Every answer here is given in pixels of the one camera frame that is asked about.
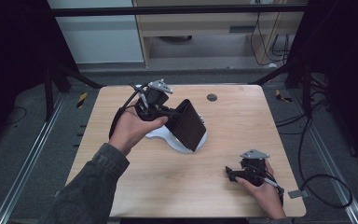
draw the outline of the hand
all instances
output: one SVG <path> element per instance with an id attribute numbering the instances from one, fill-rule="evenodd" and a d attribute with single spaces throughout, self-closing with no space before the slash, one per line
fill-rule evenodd
<path id="1" fill-rule="evenodd" d="M 147 133 L 162 127 L 167 120 L 167 117 L 160 117 L 153 121 L 143 121 L 136 114 L 135 108 L 129 107 L 118 120 L 115 131 L 109 139 L 109 145 L 127 156 Z"/>
<path id="2" fill-rule="evenodd" d="M 273 170 L 267 160 L 266 167 L 267 171 L 273 175 Z M 264 212 L 266 212 L 268 218 L 281 219 L 286 217 L 279 199 L 278 191 L 275 187 L 266 182 L 260 187 L 256 187 L 249 181 L 240 177 L 236 177 L 236 180 L 255 197 L 258 205 L 260 205 Z"/>

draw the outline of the sleeve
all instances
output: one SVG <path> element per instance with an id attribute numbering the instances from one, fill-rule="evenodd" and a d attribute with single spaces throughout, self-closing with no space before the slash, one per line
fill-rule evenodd
<path id="1" fill-rule="evenodd" d="M 291 218 L 283 218 L 283 219 L 277 219 L 277 220 L 271 220 L 267 222 L 268 224 L 292 224 Z"/>
<path id="2" fill-rule="evenodd" d="M 62 190 L 39 223 L 106 223 L 117 181 L 130 165 L 116 148 L 103 144 Z"/>

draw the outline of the wooden tabletop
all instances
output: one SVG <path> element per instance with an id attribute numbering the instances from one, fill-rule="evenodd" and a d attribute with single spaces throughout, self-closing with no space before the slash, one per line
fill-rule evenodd
<path id="1" fill-rule="evenodd" d="M 305 215 L 302 199 L 287 195 L 298 187 L 261 87 L 169 86 L 173 94 L 165 105 L 175 108 L 189 99 L 205 120 L 206 143 L 196 153 L 182 154 L 162 139 L 144 138 L 128 156 L 131 165 L 118 180 L 111 217 L 263 217 L 255 199 L 225 172 L 225 166 L 240 170 L 240 154 L 252 148 L 270 155 L 285 189 L 286 215 Z M 101 89 L 67 182 L 108 141 L 117 109 L 132 93 L 130 86 Z M 215 102 L 207 99 L 210 93 Z"/>

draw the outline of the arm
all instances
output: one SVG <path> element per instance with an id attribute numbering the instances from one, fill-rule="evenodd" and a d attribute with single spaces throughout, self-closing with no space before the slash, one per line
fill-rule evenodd
<path id="1" fill-rule="evenodd" d="M 117 181 L 130 164 L 126 156 L 150 131 L 168 118 L 142 121 L 133 107 L 119 121 L 108 144 L 103 144 L 80 173 L 58 195 L 39 223 L 106 223 Z"/>
<path id="2" fill-rule="evenodd" d="M 267 171 L 273 175 L 273 170 L 267 160 L 266 167 Z M 266 182 L 260 187 L 256 187 L 240 177 L 236 177 L 236 180 L 255 197 L 258 205 L 266 212 L 268 218 L 271 219 L 269 223 L 291 223 L 290 219 L 286 218 L 275 187 Z"/>

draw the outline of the white wall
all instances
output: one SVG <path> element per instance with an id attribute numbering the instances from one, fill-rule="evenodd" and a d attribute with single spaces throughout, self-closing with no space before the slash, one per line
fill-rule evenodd
<path id="1" fill-rule="evenodd" d="M 48 0 L 51 8 L 132 7 L 131 0 Z M 58 17 L 76 63 L 142 63 L 134 16 Z"/>

